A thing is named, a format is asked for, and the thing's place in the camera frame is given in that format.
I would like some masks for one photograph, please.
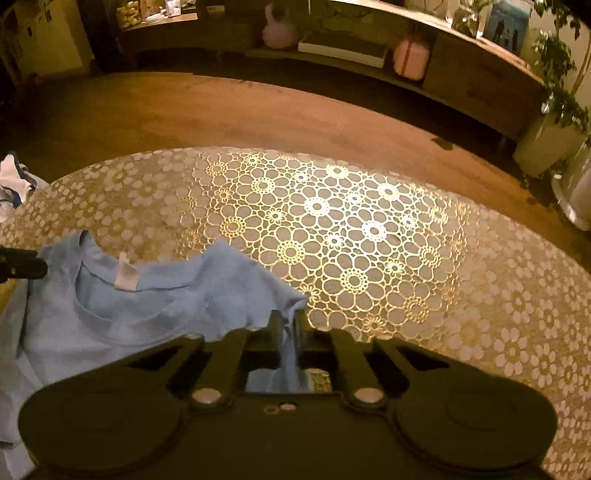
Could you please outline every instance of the clothing label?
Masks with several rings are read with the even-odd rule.
[[[136,291],[138,288],[139,272],[127,260],[125,252],[119,254],[119,266],[115,278],[115,288],[126,291]]]

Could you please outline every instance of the pink stuffed toy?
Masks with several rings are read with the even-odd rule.
[[[265,7],[265,17],[267,26],[262,31],[262,40],[267,47],[279,50],[297,43],[296,26],[287,22],[282,8],[273,8],[271,2]]]

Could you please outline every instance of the poster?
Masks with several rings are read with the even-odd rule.
[[[531,8],[531,4],[521,0],[502,0],[494,4],[483,36],[519,55],[530,22]]]

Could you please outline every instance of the table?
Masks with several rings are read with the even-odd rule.
[[[559,422],[545,468],[589,478],[591,276],[500,213],[313,155],[177,148],[57,180],[0,226],[0,242],[40,248],[82,228],[135,262],[224,237],[307,293],[316,328],[397,335],[537,388]]]

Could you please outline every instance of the cabinet leg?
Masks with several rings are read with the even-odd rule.
[[[127,61],[127,65],[130,70],[134,72],[138,69],[138,59],[135,54],[127,54],[125,56],[125,60]]]
[[[497,153],[503,152],[503,150],[507,146],[507,140],[509,140],[509,139],[507,138],[506,135],[501,136],[501,139],[499,140],[499,144],[496,146]]]

